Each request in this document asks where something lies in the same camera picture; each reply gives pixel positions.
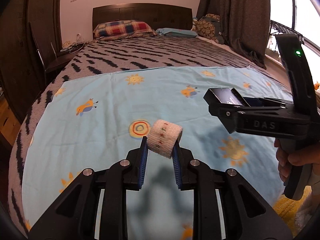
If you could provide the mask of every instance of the light blue pillow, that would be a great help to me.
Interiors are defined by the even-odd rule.
[[[156,33],[163,36],[184,37],[184,38],[195,38],[196,36],[198,36],[198,34],[194,31],[173,29],[173,28],[157,29]]]

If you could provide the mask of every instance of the zebra print bedspread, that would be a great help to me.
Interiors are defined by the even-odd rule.
[[[13,146],[9,167],[8,204],[11,218],[19,230],[25,235],[30,230],[24,218],[21,195],[27,150],[46,106],[63,82],[121,70],[187,65],[241,68],[250,65],[268,75],[254,63],[200,39],[163,36],[133,38],[102,41],[83,48],[33,103]]]

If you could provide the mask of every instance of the yellow towel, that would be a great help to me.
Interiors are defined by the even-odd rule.
[[[303,197],[298,200],[292,200],[289,198],[286,198],[284,195],[281,195],[279,200],[276,202],[276,204],[273,206],[273,209],[276,211],[276,213],[279,215],[279,217],[282,218],[282,220],[288,225],[290,228],[293,237],[295,237],[298,234],[298,229],[295,225],[295,215],[305,199],[308,195],[311,193],[311,187],[307,186],[304,189]]]

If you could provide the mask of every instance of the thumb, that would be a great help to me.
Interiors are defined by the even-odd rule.
[[[308,163],[320,164],[320,143],[317,142],[314,145],[289,154],[288,161],[295,166],[302,166]]]

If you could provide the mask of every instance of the patterned bag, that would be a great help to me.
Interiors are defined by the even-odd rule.
[[[207,14],[196,24],[196,32],[209,40],[214,40],[218,44],[224,44],[220,27],[220,16]]]
[[[93,31],[96,40],[117,40],[156,36],[156,32],[145,22],[136,20],[115,21],[98,24]]]

